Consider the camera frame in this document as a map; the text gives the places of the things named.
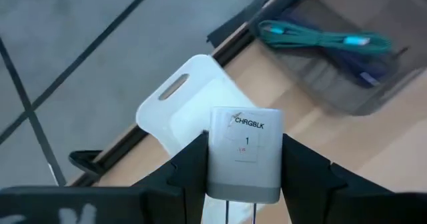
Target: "green cable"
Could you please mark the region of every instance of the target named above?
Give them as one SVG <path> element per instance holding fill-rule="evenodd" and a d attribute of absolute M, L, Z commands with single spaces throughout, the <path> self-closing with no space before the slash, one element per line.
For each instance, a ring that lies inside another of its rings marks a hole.
<path fill-rule="evenodd" d="M 260 39 L 273 48 L 331 47 L 362 54 L 383 54 L 392 50 L 391 40 L 376 33 L 322 32 L 285 21 L 262 21 Z"/>

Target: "grout line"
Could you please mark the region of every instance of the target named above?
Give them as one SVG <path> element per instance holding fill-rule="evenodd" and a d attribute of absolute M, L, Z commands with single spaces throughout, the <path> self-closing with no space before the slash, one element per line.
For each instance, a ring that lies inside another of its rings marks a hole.
<path fill-rule="evenodd" d="M 15 85 L 15 88 L 18 92 L 19 98 L 22 102 L 22 105 L 24 106 L 25 112 L 21 114 L 16 121 L 13 122 L 11 126 L 9 126 L 7 129 L 9 130 L 8 134 L 12 134 L 18 126 L 26 120 L 26 117 L 29 118 L 30 124 L 34 130 L 35 136 L 40 144 L 40 147 L 43 151 L 43 154 L 45 155 L 46 161 L 48 164 L 52 166 L 52 170 L 54 172 L 54 178 L 56 178 L 57 182 L 60 185 L 65 185 L 65 178 L 64 175 L 61 172 L 61 169 L 59 167 L 58 162 L 56 161 L 55 156 L 53 155 L 51 146 L 49 145 L 49 142 L 47 141 L 46 135 L 43 132 L 40 122 L 35 115 L 34 110 L 31 108 L 31 102 L 28 98 L 27 92 L 25 91 L 25 88 L 22 84 L 21 78 L 18 75 L 18 72 L 13 65 L 13 62 L 9 56 L 9 53 L 6 50 L 6 47 L 3 43 L 3 40 L 0 38 L 0 54 L 3 58 L 3 61 L 5 63 L 6 69 L 8 70 L 13 84 Z"/>
<path fill-rule="evenodd" d="M 52 93 L 93 53 L 107 37 L 135 10 L 143 0 L 133 0 L 126 9 L 83 51 L 82 54 L 62 72 L 56 80 L 33 102 L 36 110 Z"/>

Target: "power adapter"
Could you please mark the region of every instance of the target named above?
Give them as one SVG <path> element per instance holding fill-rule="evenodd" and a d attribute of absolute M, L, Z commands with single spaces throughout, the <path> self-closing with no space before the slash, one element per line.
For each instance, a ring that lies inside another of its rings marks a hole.
<path fill-rule="evenodd" d="M 277 109 L 211 110 L 207 194 L 246 203 L 280 198 L 283 114 Z"/>

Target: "wooden table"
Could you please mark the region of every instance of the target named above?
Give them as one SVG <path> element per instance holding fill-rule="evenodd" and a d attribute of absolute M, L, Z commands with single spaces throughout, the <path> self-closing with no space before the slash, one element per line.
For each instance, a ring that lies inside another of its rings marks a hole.
<path fill-rule="evenodd" d="M 284 132 L 343 167 L 392 191 L 427 191 L 427 74 L 419 76 L 377 113 L 366 117 L 323 109 L 254 41 L 226 72 L 259 107 L 282 109 Z M 129 186 L 169 156 L 148 136 L 95 185 Z M 283 199 L 260 211 L 259 223 L 286 223 Z"/>

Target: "tile floor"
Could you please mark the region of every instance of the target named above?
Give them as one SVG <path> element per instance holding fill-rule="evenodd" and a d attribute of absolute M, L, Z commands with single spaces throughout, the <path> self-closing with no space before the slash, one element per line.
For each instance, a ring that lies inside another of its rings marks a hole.
<path fill-rule="evenodd" d="M 0 0 L 0 188 L 54 185 L 49 164 L 60 185 L 78 175 L 69 152 L 109 145 L 252 0 L 143 0 L 111 32 L 133 1 Z"/>

